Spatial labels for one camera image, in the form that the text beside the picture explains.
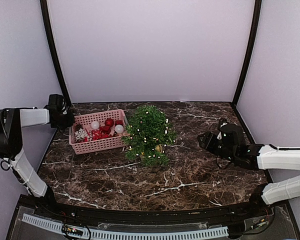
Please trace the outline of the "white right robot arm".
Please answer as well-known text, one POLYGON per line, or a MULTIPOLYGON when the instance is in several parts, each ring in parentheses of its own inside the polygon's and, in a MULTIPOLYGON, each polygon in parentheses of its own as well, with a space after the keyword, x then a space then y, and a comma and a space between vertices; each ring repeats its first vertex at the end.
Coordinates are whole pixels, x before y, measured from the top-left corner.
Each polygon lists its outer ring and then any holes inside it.
MULTIPOLYGON (((246 144, 243 129, 225 118, 218 133, 206 131, 197 136, 199 146, 219 159, 246 170, 287 170, 300 172, 300 147, 272 144, 246 144)), ((300 197, 300 175, 257 186, 245 205, 245 213, 256 217, 265 206, 300 197)))

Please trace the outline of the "pink plastic basket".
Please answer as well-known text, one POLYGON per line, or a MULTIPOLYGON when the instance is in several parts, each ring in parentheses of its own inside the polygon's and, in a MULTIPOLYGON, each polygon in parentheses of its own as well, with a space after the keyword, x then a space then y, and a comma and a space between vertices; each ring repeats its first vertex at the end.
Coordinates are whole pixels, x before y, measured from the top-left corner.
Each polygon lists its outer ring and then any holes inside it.
POLYGON ((122 109, 108 110, 90 114, 77 115, 74 117, 74 125, 69 129, 69 144, 77 155, 110 150, 125 147, 122 137, 127 136, 126 125, 128 124, 126 115, 122 109), (106 119, 114 120, 112 127, 105 126, 106 119), (93 130, 90 126, 91 122, 98 121, 99 129, 93 130), (124 132, 117 134, 115 132, 116 125, 123 125, 124 132), (84 128, 88 134, 88 138, 81 142, 76 142, 75 131, 84 128))

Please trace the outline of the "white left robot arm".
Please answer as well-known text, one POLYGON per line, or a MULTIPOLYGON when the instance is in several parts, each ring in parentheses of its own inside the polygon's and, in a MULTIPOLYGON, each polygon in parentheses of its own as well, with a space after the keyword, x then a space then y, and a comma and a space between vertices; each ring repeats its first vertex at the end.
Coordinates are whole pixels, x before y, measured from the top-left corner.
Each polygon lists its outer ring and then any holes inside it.
POLYGON ((75 123, 74 114, 60 94, 51 94, 43 108, 0 109, 0 166, 12 170, 21 185, 37 197, 52 195, 48 185, 38 176, 26 157, 23 148, 22 130, 28 127, 50 125, 53 129, 65 130, 75 123))

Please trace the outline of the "small green christmas tree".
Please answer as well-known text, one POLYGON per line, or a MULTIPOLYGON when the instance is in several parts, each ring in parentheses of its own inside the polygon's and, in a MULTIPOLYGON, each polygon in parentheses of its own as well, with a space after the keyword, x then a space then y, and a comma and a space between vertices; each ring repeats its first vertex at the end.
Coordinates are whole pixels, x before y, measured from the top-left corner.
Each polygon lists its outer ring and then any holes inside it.
POLYGON ((139 153, 145 152, 153 158, 142 161, 144 166, 165 166, 169 163, 164 150, 157 150, 157 147, 173 145, 177 134, 163 111, 154 105, 138 106, 125 130, 128 135, 122 140, 127 145, 126 159, 136 160, 139 153))

